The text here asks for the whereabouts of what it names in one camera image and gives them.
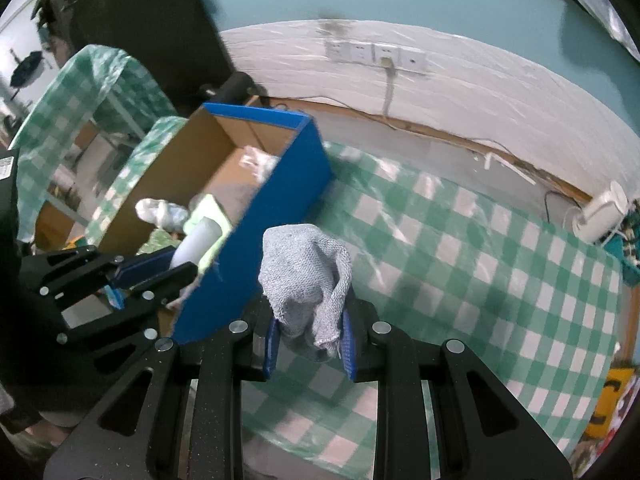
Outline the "light grey knit cloth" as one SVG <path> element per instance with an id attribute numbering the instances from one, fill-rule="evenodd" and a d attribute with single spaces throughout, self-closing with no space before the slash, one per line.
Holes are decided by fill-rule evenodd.
<path id="1" fill-rule="evenodd" d="M 309 223 L 266 229 L 258 282 L 293 351 L 313 361 L 340 355 L 352 288 L 352 259 L 342 242 Z"/>

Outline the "pink beige cloth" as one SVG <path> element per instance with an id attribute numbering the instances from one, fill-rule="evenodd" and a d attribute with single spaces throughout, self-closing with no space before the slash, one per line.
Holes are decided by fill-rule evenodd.
<path id="1" fill-rule="evenodd" d="M 250 170 L 257 183 L 263 184 L 268 180 L 279 160 L 280 158 L 276 155 L 266 153 L 254 146 L 246 146 L 243 148 L 239 165 Z"/>

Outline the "green sparkly scrub cloth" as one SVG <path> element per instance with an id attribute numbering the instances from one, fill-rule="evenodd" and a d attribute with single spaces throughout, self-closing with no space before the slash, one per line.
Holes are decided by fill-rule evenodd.
<path id="1" fill-rule="evenodd" d="M 166 247 L 176 248 L 180 245 L 181 240 L 176 233 L 169 233 L 163 229 L 154 229 L 148 240 L 144 242 L 138 249 L 137 254 L 152 254 Z"/>

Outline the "white blue striped sock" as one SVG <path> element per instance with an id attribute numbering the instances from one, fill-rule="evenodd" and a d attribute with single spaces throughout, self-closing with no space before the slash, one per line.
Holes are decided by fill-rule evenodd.
<path id="1" fill-rule="evenodd" d="M 186 207 L 155 198 L 138 200 L 134 210 L 140 220 L 169 233 L 182 233 L 190 217 Z"/>

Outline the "neon green cloth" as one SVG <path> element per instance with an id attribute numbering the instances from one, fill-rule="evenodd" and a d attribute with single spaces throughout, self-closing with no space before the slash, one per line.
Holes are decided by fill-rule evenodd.
<path id="1" fill-rule="evenodd" d="M 184 241 L 194 256 L 198 272 L 204 273 L 213 263 L 231 234 L 232 225 L 212 194 L 200 194 L 190 203 L 190 218 L 184 225 Z"/>

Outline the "grey towel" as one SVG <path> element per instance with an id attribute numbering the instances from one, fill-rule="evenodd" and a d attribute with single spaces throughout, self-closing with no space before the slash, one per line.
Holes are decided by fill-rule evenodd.
<path id="1" fill-rule="evenodd" d="M 251 183 L 218 183 L 213 184 L 208 190 L 232 226 L 236 226 L 242 220 L 258 191 L 259 185 Z"/>

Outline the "blue cardboard box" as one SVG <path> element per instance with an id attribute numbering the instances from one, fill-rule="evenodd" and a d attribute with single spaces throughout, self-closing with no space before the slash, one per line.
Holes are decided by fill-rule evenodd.
<path id="1" fill-rule="evenodd" d="M 247 146 L 277 156 L 277 165 L 258 186 L 243 217 L 214 264 L 186 298 L 172 336 L 179 344 L 210 336 L 241 314 L 258 292 L 262 236 L 266 229 L 300 223 L 321 197 L 333 174 L 314 118 L 272 108 L 205 103 L 160 150 L 127 195 L 111 193 L 113 220 L 96 220 L 86 237 L 102 252 L 132 256 L 151 228 L 134 212 L 142 198 L 185 205 L 216 184 L 250 183 L 240 165 Z"/>

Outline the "green checkered tablecloth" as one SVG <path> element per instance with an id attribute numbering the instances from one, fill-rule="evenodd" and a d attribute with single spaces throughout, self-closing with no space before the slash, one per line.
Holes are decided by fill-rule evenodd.
<path id="1" fill-rule="evenodd" d="M 449 180 L 326 151 L 334 180 L 314 221 L 348 248 L 356 295 L 413 338 L 462 340 L 573 452 L 614 356 L 620 263 Z"/>

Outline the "yellow black bag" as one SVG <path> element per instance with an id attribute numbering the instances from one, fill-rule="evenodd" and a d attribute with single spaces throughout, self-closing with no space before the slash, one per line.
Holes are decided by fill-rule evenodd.
<path id="1" fill-rule="evenodd" d="M 585 435 L 589 439 L 602 439 L 608 432 L 616 405 L 623 394 L 627 382 L 634 374 L 633 367 L 611 367 L 606 375 L 603 389 L 599 396 Z"/>

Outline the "teal plastic basket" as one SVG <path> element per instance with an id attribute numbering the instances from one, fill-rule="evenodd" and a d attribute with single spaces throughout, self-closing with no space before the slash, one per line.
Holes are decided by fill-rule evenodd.
<path id="1" fill-rule="evenodd" d="M 639 220 L 625 220 L 623 225 L 611 233 L 603 245 L 604 249 L 622 265 L 624 283 L 633 288 L 639 285 Z"/>

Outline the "white electric kettle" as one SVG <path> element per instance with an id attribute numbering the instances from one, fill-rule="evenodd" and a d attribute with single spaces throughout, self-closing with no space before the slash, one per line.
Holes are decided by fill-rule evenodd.
<path id="1" fill-rule="evenodd" d="M 573 219 L 573 234 L 585 243 L 597 243 L 623 221 L 628 206 L 629 200 L 623 187 L 612 181 Z"/>

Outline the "white wall socket strip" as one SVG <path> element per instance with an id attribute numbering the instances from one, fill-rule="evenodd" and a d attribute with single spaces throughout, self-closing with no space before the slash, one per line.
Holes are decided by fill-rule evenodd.
<path id="1" fill-rule="evenodd" d="M 428 70 L 426 53 L 413 47 L 329 39 L 324 42 L 324 50 L 326 57 L 333 62 L 391 67 L 416 74 L 425 74 Z"/>

